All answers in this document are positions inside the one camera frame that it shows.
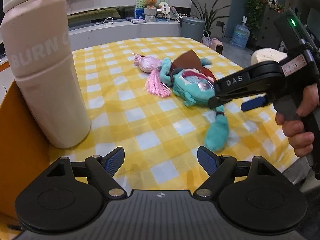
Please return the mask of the person's right hand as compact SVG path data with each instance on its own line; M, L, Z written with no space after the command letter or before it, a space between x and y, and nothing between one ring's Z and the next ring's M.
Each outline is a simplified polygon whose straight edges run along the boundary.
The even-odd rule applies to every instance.
M319 106L319 94L316 84L304 88L303 100L297 109L297 115L306 117ZM275 121L282 126L285 136L289 139L289 144L295 149L297 157L304 157L312 152L315 136L312 132L304 132L304 125L299 120L286 121L281 113L276 113Z

